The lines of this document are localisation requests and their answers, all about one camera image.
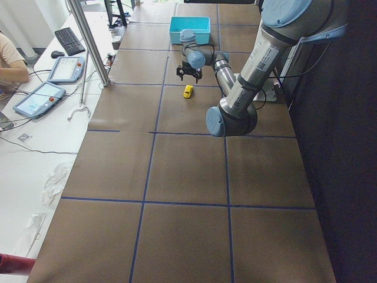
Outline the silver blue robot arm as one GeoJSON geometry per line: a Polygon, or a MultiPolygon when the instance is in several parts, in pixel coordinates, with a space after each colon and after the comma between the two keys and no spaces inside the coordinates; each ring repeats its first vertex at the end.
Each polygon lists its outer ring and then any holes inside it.
{"type": "Polygon", "coordinates": [[[253,51],[238,75],[233,74],[225,53],[205,49],[193,29],[182,30],[182,64],[177,75],[199,80],[202,67],[211,66],[224,92],[219,104],[207,111],[208,131],[215,137],[251,133],[257,124],[253,99],[283,53],[299,42],[341,37],[347,26],[348,7],[348,1],[263,1],[253,51]]]}

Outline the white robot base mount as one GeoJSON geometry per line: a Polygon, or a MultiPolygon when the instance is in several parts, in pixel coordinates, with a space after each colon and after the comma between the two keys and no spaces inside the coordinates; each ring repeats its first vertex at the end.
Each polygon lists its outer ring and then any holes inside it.
{"type": "Polygon", "coordinates": [[[268,78],[264,82],[262,89],[256,94],[253,101],[276,102],[277,94],[275,91],[275,87],[279,87],[279,86],[280,85],[277,78],[268,78]]]}

